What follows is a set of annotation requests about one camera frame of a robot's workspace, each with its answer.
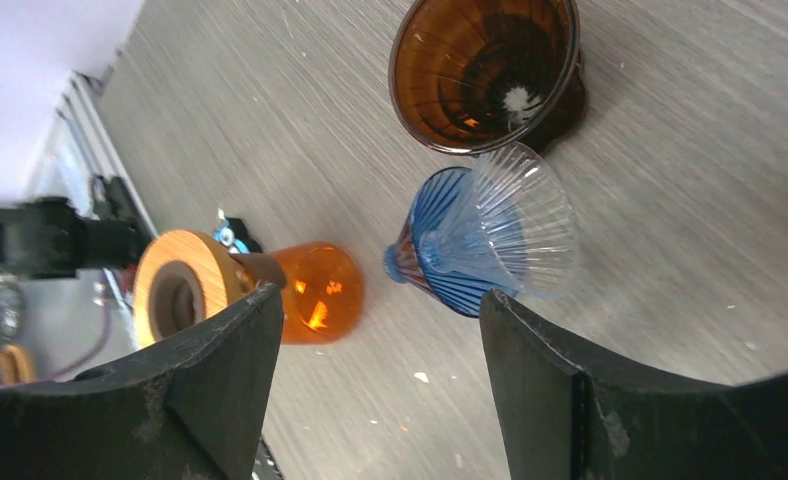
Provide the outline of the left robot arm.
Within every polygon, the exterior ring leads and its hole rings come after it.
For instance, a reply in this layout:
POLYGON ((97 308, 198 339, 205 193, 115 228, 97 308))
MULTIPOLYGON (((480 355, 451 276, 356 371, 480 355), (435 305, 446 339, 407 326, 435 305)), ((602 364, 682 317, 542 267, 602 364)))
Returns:
POLYGON ((124 269, 148 243, 135 220, 82 217, 65 197, 0 206, 0 275, 50 280, 124 269))

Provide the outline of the blue plastic dripper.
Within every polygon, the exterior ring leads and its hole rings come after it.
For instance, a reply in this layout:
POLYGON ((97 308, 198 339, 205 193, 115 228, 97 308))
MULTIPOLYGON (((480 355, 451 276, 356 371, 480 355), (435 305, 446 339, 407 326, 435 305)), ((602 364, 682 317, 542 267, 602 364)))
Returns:
POLYGON ((519 292, 468 273, 446 270, 439 255, 437 233, 448 212, 469 183, 471 169, 454 166, 432 174, 419 188, 397 240, 383 254, 388 277, 410 284, 459 315, 479 316, 482 296, 498 289, 515 298, 519 292))

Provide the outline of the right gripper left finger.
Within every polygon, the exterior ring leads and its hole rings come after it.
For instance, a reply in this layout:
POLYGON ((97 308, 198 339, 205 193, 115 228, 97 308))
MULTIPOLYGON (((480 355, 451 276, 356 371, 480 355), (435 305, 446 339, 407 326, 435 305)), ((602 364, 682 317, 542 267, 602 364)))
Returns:
POLYGON ((65 382, 0 388, 0 479, 248 479, 282 333, 266 284, 65 382))

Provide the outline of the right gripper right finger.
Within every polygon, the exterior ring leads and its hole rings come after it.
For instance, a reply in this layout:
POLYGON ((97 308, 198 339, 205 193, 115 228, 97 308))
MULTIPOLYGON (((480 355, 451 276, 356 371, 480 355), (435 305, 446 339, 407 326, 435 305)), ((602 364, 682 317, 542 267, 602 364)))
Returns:
POLYGON ((788 479, 788 372, 727 386, 657 369, 504 293, 479 323, 514 479, 788 479))

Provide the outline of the amber glass carafe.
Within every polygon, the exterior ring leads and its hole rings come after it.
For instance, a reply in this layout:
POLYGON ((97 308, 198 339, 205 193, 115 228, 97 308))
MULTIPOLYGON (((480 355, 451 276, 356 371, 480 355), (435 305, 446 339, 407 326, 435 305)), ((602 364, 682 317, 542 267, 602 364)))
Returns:
POLYGON ((348 335, 364 302, 360 269, 343 249, 309 242, 269 253, 233 253, 249 286, 270 282, 281 288, 282 342, 322 345, 348 335))

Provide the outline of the blue owl sticker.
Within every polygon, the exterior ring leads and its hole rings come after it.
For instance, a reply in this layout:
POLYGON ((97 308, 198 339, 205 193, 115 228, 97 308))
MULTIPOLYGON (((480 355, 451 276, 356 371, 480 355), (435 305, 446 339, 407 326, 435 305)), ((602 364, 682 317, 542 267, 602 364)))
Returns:
POLYGON ((250 254, 262 253, 260 244, 249 233, 245 222, 238 217, 230 217, 223 209, 217 211, 218 226, 212 237, 223 245, 230 253, 250 254))

